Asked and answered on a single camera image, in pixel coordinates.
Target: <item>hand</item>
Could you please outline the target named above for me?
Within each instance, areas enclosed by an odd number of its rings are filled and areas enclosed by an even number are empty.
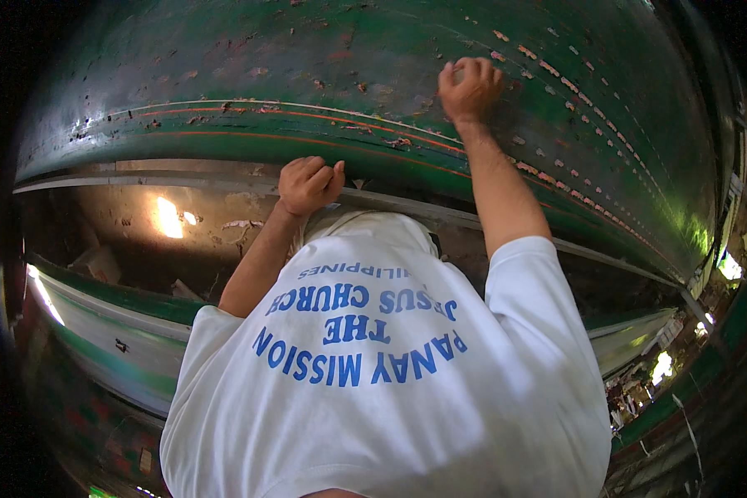
[[[454,81],[457,72],[463,72],[458,84]],[[483,123],[503,89],[503,73],[493,68],[489,59],[462,57],[453,66],[446,63],[437,84],[443,109],[454,125]]]
[[[345,167],[345,161],[338,161],[331,168],[316,155],[290,161],[279,172],[279,202],[294,216],[313,214],[338,199],[346,182]]]

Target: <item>sleeve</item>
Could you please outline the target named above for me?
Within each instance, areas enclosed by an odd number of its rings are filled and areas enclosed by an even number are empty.
[[[611,449],[608,410],[598,362],[554,245],[545,237],[524,237],[498,248],[484,302],[537,385],[526,424],[540,425],[545,441],[554,442],[546,454],[558,463],[559,477],[597,495]]]
[[[197,312],[186,344],[186,353],[182,358],[177,390],[169,413],[175,409],[178,401],[187,398],[187,392],[200,369],[243,323],[243,318],[230,315],[215,306],[204,306]]]

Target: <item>left hand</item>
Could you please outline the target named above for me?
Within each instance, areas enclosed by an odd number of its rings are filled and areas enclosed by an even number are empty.
[[[313,214],[338,199],[346,175],[345,161],[334,168],[317,155],[290,161],[279,173],[279,202],[294,216]]]

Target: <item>metal frame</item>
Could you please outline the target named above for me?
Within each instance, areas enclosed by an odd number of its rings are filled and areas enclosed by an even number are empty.
[[[251,192],[263,195],[279,195],[277,178],[224,173],[201,173],[195,171],[99,171],[83,174],[68,174],[54,178],[24,183],[14,189],[14,194],[74,186],[97,185],[149,185],[149,186],[185,186],[199,189],[221,190],[225,192]],[[344,187],[338,202],[371,210],[392,211],[410,216],[428,218],[439,222],[451,223],[469,229],[481,230],[481,223],[476,214],[454,210],[442,205],[422,203],[408,198],[378,194],[366,190]],[[667,284],[680,287],[673,281],[658,276],[633,264],[618,260],[615,257],[598,253],[572,242],[553,239],[556,249],[563,253],[585,257],[592,261],[608,264],[627,272]]]

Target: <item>man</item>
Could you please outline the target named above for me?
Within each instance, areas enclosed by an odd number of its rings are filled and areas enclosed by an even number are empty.
[[[483,124],[502,86],[486,59],[439,75],[490,258],[484,301],[407,216],[303,229],[344,163],[291,162],[218,308],[194,321],[161,440],[174,496],[598,494],[601,377],[540,205]]]

